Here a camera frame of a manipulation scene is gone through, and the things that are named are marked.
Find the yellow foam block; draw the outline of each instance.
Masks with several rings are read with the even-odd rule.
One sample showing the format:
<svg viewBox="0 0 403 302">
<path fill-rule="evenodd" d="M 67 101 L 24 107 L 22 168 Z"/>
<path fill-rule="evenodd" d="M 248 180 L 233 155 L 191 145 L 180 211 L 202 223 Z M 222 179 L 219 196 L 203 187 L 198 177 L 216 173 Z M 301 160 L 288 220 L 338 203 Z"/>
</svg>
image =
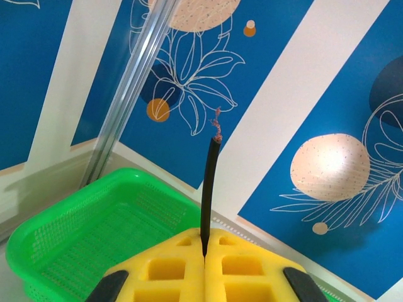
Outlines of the yellow foam block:
<svg viewBox="0 0 403 302">
<path fill-rule="evenodd" d="M 129 273 L 116 302 L 203 302 L 199 229 L 189 229 L 108 270 Z"/>
<path fill-rule="evenodd" d="M 205 302 L 299 302 L 284 267 L 305 272 L 286 258 L 212 229 L 205 259 Z"/>
</svg>

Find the flower line drawing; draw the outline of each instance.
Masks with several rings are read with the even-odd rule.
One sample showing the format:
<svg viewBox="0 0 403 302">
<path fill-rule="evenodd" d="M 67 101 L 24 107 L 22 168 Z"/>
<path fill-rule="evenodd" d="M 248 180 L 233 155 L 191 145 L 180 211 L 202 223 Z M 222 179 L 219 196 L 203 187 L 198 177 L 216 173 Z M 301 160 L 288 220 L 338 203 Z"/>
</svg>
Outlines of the flower line drawing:
<svg viewBox="0 0 403 302">
<path fill-rule="evenodd" d="M 391 133 L 388 133 L 387 127 L 383 121 L 386 117 L 393 119 L 399 135 L 403 134 L 403 126 L 398 117 L 387 106 L 403 102 L 403 94 L 398 94 L 384 101 L 369 117 L 361 142 L 368 151 L 370 159 L 370 174 L 366 184 L 360 192 L 352 198 L 342 201 L 321 201 L 311 198 L 297 188 L 293 190 L 296 193 L 282 194 L 283 198 L 297 201 L 297 203 L 287 204 L 272 208 L 271 211 L 281 212 L 309 212 L 302 221 L 318 221 L 325 225 L 327 231 L 335 230 L 341 226 L 349 227 L 354 221 L 360 220 L 359 226 L 364 225 L 378 209 L 378 223 L 383 222 L 391 213 L 398 200 L 403 201 L 402 186 L 400 177 L 403 173 L 403 144 L 399 143 Z M 379 115 L 378 123 L 374 117 Z M 368 131 L 371 127 L 378 126 L 377 131 L 385 138 L 385 142 L 370 143 Z"/>
<path fill-rule="evenodd" d="M 142 30 L 135 18 L 135 2 L 132 3 L 131 30 L 129 47 L 132 52 L 133 41 Z M 139 0 L 143 6 L 149 7 L 145 0 Z M 148 13 L 140 20 L 143 22 Z M 206 31 L 181 31 L 170 28 L 163 46 L 159 50 L 152 76 L 156 78 L 152 99 L 157 104 L 150 104 L 147 114 L 154 121 L 165 121 L 171 112 L 177 110 L 180 117 L 188 125 L 190 135 L 195 136 L 203 131 L 209 112 L 217 108 L 225 113 L 233 110 L 234 101 L 226 78 L 238 64 L 245 64 L 244 59 L 235 52 L 227 50 L 232 29 L 232 17 L 216 29 L 217 36 L 212 43 L 212 36 L 206 37 Z"/>
<path fill-rule="evenodd" d="M 40 3 L 39 0 L 31 0 L 31 1 L 27 1 L 27 0 L 3 0 L 9 3 L 13 3 L 13 4 L 31 4 L 36 6 L 38 9 L 40 9 Z"/>
</svg>

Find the dark blue circle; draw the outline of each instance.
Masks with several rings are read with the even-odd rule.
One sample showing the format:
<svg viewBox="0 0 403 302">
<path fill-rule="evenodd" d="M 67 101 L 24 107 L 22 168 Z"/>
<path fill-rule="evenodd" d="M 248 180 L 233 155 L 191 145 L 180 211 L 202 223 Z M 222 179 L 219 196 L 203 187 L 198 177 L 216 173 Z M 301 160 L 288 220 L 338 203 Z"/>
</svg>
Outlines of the dark blue circle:
<svg viewBox="0 0 403 302">
<path fill-rule="evenodd" d="M 178 88 L 175 84 L 172 84 L 172 83 L 169 83 L 166 81 L 160 81 L 158 83 L 159 79 L 156 77 L 155 74 L 157 74 L 160 79 L 162 79 L 164 77 L 168 78 L 168 79 L 172 79 L 171 75 L 169 74 L 169 72 L 166 70 L 166 68 L 162 64 L 157 64 L 157 65 L 152 66 L 152 70 L 154 72 L 150 72 L 149 76 L 145 80 L 143 89 L 140 92 L 141 98 L 148 104 L 153 99 L 162 99 L 162 97 L 165 95 L 165 93 L 167 93 L 167 91 L 169 91 L 171 88 L 173 88 L 174 89 L 173 94 L 165 101 L 168 103 L 169 107 L 176 104 L 179 101 L 179 98 L 181 96 L 181 89 Z"/>
<path fill-rule="evenodd" d="M 401 93 L 403 93 L 403 57 L 388 63 L 373 82 L 370 92 L 371 111 L 374 112 L 384 101 Z M 403 125 L 403 101 L 382 108 L 375 116 L 379 118 L 385 110 L 393 112 L 399 123 Z M 384 115 L 382 121 L 391 126 L 399 127 L 391 115 Z"/>
</svg>

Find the green plastic basket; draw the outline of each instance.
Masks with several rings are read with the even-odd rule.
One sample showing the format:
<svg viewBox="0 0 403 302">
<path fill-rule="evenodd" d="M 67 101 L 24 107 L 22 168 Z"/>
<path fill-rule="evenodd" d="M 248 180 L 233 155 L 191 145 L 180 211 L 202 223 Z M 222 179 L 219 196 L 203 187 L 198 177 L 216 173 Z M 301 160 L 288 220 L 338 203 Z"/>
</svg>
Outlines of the green plastic basket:
<svg viewBox="0 0 403 302">
<path fill-rule="evenodd" d="M 84 301 L 111 266 L 199 226 L 197 205 L 124 168 L 24 222 L 6 257 L 31 299 Z"/>
</svg>

